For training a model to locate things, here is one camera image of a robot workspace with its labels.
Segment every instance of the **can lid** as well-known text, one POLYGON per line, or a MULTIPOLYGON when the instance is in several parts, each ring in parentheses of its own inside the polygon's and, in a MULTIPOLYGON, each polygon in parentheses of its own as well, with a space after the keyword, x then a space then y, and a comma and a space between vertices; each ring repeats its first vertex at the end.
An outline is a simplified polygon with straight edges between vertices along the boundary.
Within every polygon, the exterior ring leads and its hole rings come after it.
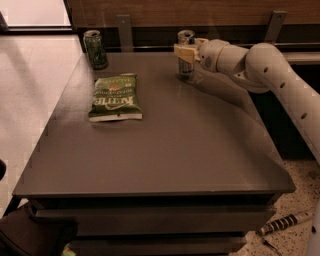
POLYGON ((195 33, 192 30, 182 30, 178 33, 179 44, 193 44, 195 33))
POLYGON ((84 32, 85 37, 96 37, 99 35, 100 35, 99 30, 88 30, 88 31, 84 32))

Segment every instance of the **tile floor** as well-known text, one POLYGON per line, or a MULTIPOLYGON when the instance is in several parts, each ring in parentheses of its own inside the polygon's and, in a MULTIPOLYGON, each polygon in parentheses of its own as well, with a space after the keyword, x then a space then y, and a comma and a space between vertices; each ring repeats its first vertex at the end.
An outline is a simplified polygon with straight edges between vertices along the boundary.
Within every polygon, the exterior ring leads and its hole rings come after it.
MULTIPOLYGON (((64 86, 82 54, 76 36, 0 36, 0 159, 7 173, 0 182, 0 214, 31 155, 64 86)), ((320 198, 320 167, 313 160, 285 160, 297 186, 276 203, 274 219, 308 209, 320 198)), ((312 221, 268 235, 282 256, 306 253, 312 221)), ((232 256, 277 255, 254 232, 232 256)))

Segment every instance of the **snack bag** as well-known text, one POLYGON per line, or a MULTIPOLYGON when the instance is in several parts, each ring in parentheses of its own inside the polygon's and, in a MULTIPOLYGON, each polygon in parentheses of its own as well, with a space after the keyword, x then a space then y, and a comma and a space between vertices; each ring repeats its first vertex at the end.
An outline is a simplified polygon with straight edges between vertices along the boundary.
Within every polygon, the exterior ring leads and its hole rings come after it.
POLYGON ((95 83, 90 122, 142 119, 136 96, 136 75, 99 78, 95 83))

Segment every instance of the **white wall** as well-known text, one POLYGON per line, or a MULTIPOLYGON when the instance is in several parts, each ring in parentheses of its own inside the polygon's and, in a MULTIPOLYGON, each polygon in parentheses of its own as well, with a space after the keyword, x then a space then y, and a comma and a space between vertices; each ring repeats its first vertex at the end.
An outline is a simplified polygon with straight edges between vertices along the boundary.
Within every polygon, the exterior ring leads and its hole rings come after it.
POLYGON ((70 25, 63 0, 0 0, 8 26, 70 25))

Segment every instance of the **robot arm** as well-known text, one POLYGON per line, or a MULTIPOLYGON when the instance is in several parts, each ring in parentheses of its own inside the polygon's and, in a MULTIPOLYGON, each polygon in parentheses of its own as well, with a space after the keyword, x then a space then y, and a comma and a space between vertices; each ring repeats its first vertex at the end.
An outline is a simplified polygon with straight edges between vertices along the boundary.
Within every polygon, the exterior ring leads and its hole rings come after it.
POLYGON ((275 46, 260 43, 246 49, 221 40, 196 39, 195 45, 175 45, 175 54, 190 63, 200 62, 207 71, 227 75, 250 92, 271 90, 320 164, 320 96, 275 46))

